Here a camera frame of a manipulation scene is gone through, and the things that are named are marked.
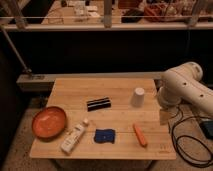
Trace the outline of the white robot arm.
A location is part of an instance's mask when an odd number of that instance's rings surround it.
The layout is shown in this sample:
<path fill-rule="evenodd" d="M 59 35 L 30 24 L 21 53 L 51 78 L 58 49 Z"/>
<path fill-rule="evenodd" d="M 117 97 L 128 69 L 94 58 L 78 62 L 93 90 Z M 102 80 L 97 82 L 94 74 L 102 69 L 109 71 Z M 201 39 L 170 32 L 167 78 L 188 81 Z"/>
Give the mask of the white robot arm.
<path fill-rule="evenodd" d="M 186 62 L 166 70 L 157 93 L 159 105 L 168 109 L 185 100 L 213 116 L 213 90 L 200 83 L 202 76 L 203 70 L 196 62 Z"/>

